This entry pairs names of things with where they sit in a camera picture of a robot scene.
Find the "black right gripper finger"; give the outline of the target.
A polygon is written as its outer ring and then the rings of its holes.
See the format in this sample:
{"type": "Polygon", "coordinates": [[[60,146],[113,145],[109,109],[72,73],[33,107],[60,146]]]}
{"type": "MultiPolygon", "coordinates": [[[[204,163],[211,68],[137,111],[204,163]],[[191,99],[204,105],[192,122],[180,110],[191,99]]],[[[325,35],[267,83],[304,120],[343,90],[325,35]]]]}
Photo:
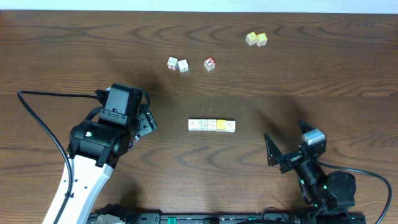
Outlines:
{"type": "Polygon", "coordinates": [[[308,132],[314,130],[314,128],[312,126],[310,126],[308,123],[306,123],[302,119],[300,119],[298,121],[298,125],[300,127],[300,130],[301,130],[302,134],[305,134],[305,133],[308,133],[308,132]]]}
{"type": "Polygon", "coordinates": [[[280,162],[283,160],[284,156],[279,150],[279,148],[276,146],[274,141],[271,139],[271,137],[268,134],[264,135],[264,140],[266,143],[266,149],[267,149],[267,163],[268,166],[275,166],[277,164],[280,164],[280,162]]]}

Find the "white block cat drawing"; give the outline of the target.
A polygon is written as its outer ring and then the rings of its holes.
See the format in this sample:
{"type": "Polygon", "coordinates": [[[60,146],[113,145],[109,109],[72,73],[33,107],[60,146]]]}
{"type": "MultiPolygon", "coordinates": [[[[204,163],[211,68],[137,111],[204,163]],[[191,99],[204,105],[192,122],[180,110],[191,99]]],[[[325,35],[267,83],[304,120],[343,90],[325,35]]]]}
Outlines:
{"type": "Polygon", "coordinates": [[[197,119],[189,119],[188,120],[188,130],[189,131],[197,131],[200,127],[197,119]]]}

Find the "white block brown circle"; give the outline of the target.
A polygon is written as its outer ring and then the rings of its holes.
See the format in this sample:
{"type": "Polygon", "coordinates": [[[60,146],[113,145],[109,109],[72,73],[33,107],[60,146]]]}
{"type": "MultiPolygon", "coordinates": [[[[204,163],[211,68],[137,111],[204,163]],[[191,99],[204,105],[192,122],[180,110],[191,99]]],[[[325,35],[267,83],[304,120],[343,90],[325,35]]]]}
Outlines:
{"type": "Polygon", "coordinates": [[[235,132],[236,130],[236,122],[232,120],[226,120],[226,132],[235,132]]]}

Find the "white block blue side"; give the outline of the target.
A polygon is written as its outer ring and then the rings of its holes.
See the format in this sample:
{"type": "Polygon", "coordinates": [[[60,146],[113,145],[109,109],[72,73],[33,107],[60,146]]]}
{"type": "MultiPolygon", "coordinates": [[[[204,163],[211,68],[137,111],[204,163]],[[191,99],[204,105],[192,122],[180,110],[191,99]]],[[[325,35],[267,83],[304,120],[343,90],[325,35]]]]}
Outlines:
{"type": "Polygon", "coordinates": [[[208,120],[207,119],[199,119],[198,120],[198,130],[199,131],[207,131],[208,130],[208,120]]]}

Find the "white block yellow side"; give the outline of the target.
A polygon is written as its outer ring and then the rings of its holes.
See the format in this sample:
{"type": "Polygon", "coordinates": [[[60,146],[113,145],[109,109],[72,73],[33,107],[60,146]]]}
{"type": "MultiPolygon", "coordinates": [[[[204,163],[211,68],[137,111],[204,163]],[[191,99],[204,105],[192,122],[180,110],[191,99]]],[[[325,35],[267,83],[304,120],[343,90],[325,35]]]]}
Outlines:
{"type": "Polygon", "coordinates": [[[216,130],[218,132],[225,132],[225,130],[226,130],[226,120],[225,119],[217,119],[216,120],[216,130]]]}

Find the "white block green side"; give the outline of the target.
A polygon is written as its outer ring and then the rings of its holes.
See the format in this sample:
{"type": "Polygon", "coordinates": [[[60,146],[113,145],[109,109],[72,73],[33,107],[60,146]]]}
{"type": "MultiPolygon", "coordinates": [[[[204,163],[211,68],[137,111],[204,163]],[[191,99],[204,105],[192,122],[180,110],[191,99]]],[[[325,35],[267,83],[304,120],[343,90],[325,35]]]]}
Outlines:
{"type": "Polygon", "coordinates": [[[217,120],[216,119],[208,119],[207,120],[207,130],[209,130],[209,131],[217,130],[217,120]]]}

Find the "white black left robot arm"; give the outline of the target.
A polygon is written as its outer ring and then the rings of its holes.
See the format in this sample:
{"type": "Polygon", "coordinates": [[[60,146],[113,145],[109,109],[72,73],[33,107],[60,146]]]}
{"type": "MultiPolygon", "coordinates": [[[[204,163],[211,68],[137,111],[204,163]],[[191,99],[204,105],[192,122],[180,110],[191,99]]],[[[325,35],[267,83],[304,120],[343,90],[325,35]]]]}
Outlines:
{"type": "Polygon", "coordinates": [[[87,116],[72,128],[68,160],[44,223],[86,223],[119,158],[157,129],[145,90],[115,83],[96,94],[99,118],[87,116]]]}

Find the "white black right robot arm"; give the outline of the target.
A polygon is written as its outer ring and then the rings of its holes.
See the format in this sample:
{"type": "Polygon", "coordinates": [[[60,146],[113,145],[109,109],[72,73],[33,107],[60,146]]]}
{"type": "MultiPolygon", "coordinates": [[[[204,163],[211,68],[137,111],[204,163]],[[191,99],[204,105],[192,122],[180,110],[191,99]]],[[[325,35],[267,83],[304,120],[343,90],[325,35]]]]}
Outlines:
{"type": "Polygon", "coordinates": [[[319,215],[333,212],[348,212],[355,205],[355,176],[343,171],[325,174],[318,158],[326,151],[326,136],[300,120],[303,143],[289,154],[283,154],[268,134],[264,135],[269,166],[280,166],[280,172],[294,170],[302,195],[307,204],[315,207],[306,214],[309,223],[317,223],[319,215]]]}

